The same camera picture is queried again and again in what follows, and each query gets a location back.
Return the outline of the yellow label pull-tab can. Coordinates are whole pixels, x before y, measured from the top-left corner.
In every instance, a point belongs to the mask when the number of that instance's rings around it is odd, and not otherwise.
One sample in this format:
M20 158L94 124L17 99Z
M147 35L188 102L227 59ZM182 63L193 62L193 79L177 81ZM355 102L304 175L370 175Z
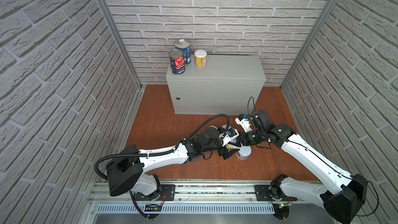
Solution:
M231 142L229 142L229 143L226 145L226 148L229 149L229 150L232 150L232 149L238 149L238 150L240 150L240 147L237 146L237 143L231 143Z

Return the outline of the dark tomato label can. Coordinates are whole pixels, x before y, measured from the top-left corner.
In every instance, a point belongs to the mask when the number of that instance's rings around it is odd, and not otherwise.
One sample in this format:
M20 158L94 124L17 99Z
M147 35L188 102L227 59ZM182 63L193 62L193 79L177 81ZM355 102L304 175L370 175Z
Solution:
M171 71L173 74L180 75L185 72L185 62L183 51L180 49L173 49L169 52Z

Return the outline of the white lid small can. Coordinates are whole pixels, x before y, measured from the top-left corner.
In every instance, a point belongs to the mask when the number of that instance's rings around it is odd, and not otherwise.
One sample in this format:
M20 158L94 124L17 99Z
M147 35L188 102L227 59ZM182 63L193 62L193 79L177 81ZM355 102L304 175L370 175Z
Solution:
M207 64L207 52L205 50L196 50L194 53L195 66L204 68Z

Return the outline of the blue label tin can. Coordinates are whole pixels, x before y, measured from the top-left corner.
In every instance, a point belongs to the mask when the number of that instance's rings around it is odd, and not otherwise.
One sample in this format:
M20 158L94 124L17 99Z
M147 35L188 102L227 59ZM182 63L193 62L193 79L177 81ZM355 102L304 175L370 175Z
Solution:
M191 63L191 44L188 40L186 39L179 39L176 40L175 43L175 48L179 49L183 53L183 60L185 65L188 65Z

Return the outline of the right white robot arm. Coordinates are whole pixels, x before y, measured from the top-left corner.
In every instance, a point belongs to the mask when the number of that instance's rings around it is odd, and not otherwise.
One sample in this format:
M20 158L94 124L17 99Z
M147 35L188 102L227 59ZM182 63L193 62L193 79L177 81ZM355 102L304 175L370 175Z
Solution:
M275 145L294 157L321 182L316 186L281 174L270 183L268 191L271 199L302 199L322 207L341 224L351 223L366 201L368 182L362 175L352 175L332 163L289 125L274 125L263 110L257 114L241 114L235 122L244 130L237 138L239 144Z

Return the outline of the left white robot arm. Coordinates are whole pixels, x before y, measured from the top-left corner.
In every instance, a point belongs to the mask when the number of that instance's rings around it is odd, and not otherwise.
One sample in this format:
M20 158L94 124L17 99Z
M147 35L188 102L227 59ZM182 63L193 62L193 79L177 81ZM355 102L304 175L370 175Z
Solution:
M223 150L236 141L239 132L234 128L226 129L209 127L199 136L185 139L177 147L155 150L138 150L135 145L129 146L119 154L111 155L106 165L109 194L112 197L123 195L132 190L145 196L161 191L156 175L147 172L174 164L195 162L206 153Z

